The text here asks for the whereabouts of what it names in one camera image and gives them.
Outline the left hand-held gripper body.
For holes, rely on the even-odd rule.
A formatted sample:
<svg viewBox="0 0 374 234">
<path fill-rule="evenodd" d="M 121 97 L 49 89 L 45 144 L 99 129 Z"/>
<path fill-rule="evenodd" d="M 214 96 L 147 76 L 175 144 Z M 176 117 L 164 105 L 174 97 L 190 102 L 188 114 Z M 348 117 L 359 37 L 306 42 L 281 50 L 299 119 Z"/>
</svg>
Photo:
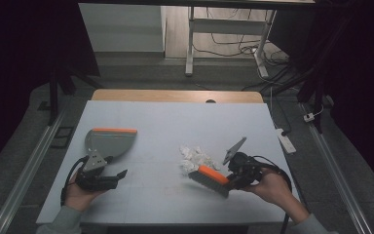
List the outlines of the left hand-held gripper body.
<svg viewBox="0 0 374 234">
<path fill-rule="evenodd" d="M 102 175 L 108 162 L 98 152 L 93 152 L 80 158 L 76 165 L 80 163 L 82 163 L 82 166 L 77 171 L 75 183 L 81 189 L 86 191 L 105 191 L 117 187 L 120 180 L 118 175 Z"/>
</svg>

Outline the white power strip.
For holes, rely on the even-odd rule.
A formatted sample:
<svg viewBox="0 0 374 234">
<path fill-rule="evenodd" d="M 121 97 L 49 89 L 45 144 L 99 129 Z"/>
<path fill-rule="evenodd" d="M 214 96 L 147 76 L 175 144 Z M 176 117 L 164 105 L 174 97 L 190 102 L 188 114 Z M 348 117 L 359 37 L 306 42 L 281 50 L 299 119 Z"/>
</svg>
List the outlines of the white power strip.
<svg viewBox="0 0 374 234">
<path fill-rule="evenodd" d="M 281 146 L 283 147 L 284 151 L 288 154 L 295 153 L 296 148 L 288 138 L 288 136 L 285 136 L 283 129 L 276 129 L 277 137 L 280 141 Z"/>
</svg>

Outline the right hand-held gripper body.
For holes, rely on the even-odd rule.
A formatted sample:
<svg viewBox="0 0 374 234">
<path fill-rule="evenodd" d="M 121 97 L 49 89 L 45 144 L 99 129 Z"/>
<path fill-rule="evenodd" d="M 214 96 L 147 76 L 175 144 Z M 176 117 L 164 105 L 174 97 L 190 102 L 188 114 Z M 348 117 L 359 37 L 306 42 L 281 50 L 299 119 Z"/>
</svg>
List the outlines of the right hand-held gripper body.
<svg viewBox="0 0 374 234">
<path fill-rule="evenodd" d="M 245 141 L 246 137 L 244 136 L 230 149 L 228 149 L 223 161 L 223 165 L 227 165 L 228 169 L 234 165 L 240 167 L 240 171 L 237 175 L 233 175 L 231 173 L 227 176 L 229 183 L 236 183 L 240 189 L 249 186 L 255 180 L 261 179 L 261 164 L 258 163 L 254 158 L 240 152 L 240 148 Z"/>
</svg>

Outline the orange brush with grey bristles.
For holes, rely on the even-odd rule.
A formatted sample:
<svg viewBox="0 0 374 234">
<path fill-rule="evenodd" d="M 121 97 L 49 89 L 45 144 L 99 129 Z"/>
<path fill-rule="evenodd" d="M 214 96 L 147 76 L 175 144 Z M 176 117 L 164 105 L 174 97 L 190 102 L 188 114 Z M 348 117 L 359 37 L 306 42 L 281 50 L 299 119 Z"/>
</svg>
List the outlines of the orange brush with grey bristles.
<svg viewBox="0 0 374 234">
<path fill-rule="evenodd" d="M 208 166 L 199 166 L 195 171 L 189 173 L 188 177 L 224 198 L 229 196 L 229 189 L 226 187 L 229 179 Z"/>
</svg>

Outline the white cabinet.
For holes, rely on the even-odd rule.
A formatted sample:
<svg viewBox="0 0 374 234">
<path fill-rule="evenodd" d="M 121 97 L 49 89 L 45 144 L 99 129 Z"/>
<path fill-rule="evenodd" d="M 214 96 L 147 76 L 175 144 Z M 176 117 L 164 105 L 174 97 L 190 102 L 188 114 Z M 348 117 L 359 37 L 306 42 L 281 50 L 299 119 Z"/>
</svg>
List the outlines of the white cabinet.
<svg viewBox="0 0 374 234">
<path fill-rule="evenodd" d="M 160 6 L 80 3 L 96 52 L 163 52 L 164 15 Z"/>
</svg>

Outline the person's left hand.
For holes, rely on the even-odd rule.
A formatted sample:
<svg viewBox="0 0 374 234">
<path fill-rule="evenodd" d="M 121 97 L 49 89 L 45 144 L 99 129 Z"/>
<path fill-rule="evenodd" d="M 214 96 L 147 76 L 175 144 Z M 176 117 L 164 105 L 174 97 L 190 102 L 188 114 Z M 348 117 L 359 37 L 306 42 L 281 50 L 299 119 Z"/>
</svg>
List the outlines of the person's left hand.
<svg viewBox="0 0 374 234">
<path fill-rule="evenodd" d="M 96 197 L 103 194 L 103 191 L 83 190 L 75 182 L 76 175 L 74 174 L 67 183 L 64 205 L 82 213 Z"/>
</svg>

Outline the black curtain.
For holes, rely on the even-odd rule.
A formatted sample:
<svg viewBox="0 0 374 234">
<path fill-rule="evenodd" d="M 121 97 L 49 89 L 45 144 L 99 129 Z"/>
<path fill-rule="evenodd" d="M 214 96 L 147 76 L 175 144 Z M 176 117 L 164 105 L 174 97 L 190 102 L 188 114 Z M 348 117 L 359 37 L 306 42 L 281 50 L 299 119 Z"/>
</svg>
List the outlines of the black curtain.
<svg viewBox="0 0 374 234">
<path fill-rule="evenodd" d="M 81 1 L 0 0 L 0 152 L 54 71 L 99 74 Z"/>
<path fill-rule="evenodd" d="M 346 10 L 278 11 L 270 41 L 304 72 L 347 14 L 353 17 L 319 74 L 334 101 L 332 118 L 374 172 L 374 0 L 356 0 Z"/>
</svg>

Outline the person's right hand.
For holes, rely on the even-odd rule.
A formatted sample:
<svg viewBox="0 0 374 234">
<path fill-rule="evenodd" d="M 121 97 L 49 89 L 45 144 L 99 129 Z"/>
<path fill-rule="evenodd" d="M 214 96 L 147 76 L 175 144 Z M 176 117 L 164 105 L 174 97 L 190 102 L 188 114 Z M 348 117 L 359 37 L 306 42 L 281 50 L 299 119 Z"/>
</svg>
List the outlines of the person's right hand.
<svg viewBox="0 0 374 234">
<path fill-rule="evenodd" d="M 263 169 L 261 181 L 256 185 L 245 187 L 243 191 L 251 192 L 264 201 L 281 207 L 285 211 L 295 202 L 284 178 L 270 169 Z"/>
</svg>

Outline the aluminium floor rail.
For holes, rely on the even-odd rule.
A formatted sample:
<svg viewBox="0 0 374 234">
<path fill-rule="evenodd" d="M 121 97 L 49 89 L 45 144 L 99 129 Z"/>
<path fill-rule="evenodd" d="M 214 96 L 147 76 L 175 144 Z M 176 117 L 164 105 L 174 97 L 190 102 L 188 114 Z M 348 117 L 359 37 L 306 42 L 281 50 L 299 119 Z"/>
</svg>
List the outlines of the aluminium floor rail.
<svg viewBox="0 0 374 234">
<path fill-rule="evenodd" d="M 313 122 L 303 121 L 304 125 L 308 127 L 314 142 L 318 148 L 321 158 L 326 166 L 335 187 L 346 207 L 346 210 L 354 224 L 357 234 L 374 234 L 370 223 L 361 208 L 353 190 L 349 186 L 345 175 L 340 168 L 335 155 L 325 137 L 321 134 Z"/>
<path fill-rule="evenodd" d="M 50 126 L 45 128 L 38 143 L 26 162 L 18 180 L 7 197 L 3 207 L 0 210 L 0 234 L 6 234 L 9 229 L 16 212 L 33 180 L 37 170 L 39 169 L 44 156 L 56 134 L 56 131 L 65 116 L 65 108 L 62 108 L 57 117 Z"/>
</svg>

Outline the pile of white tissue scraps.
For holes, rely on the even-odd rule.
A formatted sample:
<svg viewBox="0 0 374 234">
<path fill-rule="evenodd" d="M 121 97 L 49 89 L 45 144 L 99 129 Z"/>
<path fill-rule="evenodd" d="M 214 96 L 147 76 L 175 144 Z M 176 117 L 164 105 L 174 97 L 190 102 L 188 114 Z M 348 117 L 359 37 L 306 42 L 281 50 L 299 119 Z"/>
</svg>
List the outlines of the pile of white tissue scraps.
<svg viewBox="0 0 374 234">
<path fill-rule="evenodd" d="M 179 151 L 182 156 L 179 168 L 186 176 L 196 171 L 199 166 L 207 166 L 216 171 L 220 170 L 218 163 L 204 153 L 200 147 L 190 148 L 186 145 L 181 145 Z"/>
</svg>

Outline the grey dustpan with orange edge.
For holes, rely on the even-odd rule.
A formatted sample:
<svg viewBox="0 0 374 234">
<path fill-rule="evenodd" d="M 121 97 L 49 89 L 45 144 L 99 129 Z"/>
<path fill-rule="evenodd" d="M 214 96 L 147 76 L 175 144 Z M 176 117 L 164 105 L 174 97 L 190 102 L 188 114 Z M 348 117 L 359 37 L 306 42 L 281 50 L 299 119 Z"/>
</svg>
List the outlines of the grey dustpan with orange edge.
<svg viewBox="0 0 374 234">
<path fill-rule="evenodd" d="M 118 157 L 125 154 L 134 144 L 136 129 L 94 128 L 85 138 L 88 153 L 99 153 L 101 157 Z"/>
</svg>

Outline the black rectangular floor frame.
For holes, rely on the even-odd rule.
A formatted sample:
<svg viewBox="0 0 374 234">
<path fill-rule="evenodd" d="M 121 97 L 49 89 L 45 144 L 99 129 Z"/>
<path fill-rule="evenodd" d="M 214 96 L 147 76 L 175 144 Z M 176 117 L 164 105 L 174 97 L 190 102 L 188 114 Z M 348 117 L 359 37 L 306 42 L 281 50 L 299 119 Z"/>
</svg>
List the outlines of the black rectangular floor frame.
<svg viewBox="0 0 374 234">
<path fill-rule="evenodd" d="M 54 149 L 65 149 L 68 147 L 74 134 L 73 127 L 59 127 L 50 145 Z"/>
</svg>

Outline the black metal stand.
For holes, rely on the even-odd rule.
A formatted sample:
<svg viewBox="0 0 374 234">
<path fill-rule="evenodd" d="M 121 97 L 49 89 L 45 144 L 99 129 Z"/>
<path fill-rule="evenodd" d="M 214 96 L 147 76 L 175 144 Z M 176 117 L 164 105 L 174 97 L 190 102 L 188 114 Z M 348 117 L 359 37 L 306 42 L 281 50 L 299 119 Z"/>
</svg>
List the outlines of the black metal stand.
<svg viewBox="0 0 374 234">
<path fill-rule="evenodd" d="M 326 65 L 329 63 L 330 55 L 334 51 L 334 48 L 349 24 L 349 21 L 348 18 L 339 18 L 333 24 L 328 35 L 318 43 L 318 46 L 322 45 L 322 48 L 316 49 L 317 57 L 314 59 L 310 68 L 301 73 L 297 78 L 284 83 L 272 92 L 272 96 L 275 97 L 298 84 L 302 84 L 301 90 L 296 95 L 297 100 L 301 103 L 305 103 L 311 97 L 315 97 L 314 111 L 317 113 L 317 116 L 313 120 L 313 125 L 320 134 L 322 133 L 320 114 L 322 111 L 322 97 L 324 94 L 323 84 Z"/>
<path fill-rule="evenodd" d="M 71 65 L 59 64 L 50 73 L 49 81 L 49 105 L 43 105 L 45 110 L 50 111 L 49 126 L 52 126 L 59 116 L 58 111 L 58 90 L 62 90 L 65 95 L 73 96 L 76 86 L 72 78 L 76 77 L 95 89 L 103 89 L 103 86 L 96 82 L 90 75 L 87 75 Z"/>
</svg>

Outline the white desk frame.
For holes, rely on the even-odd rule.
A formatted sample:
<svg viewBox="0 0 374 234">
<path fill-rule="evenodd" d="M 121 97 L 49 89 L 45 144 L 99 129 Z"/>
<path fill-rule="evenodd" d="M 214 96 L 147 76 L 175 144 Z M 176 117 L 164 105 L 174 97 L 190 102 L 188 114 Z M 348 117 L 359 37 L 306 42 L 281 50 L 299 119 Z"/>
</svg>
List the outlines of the white desk frame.
<svg viewBox="0 0 374 234">
<path fill-rule="evenodd" d="M 238 19 L 196 19 L 195 8 L 188 9 L 188 48 L 186 56 L 185 75 L 193 75 L 193 39 L 195 33 L 216 33 L 216 34 L 241 34 L 256 35 L 260 37 L 260 44 L 251 53 L 257 64 L 257 71 L 262 78 L 268 78 L 269 74 L 265 62 L 262 59 L 264 46 L 268 39 L 275 10 L 268 10 L 264 21 L 238 20 Z"/>
</svg>

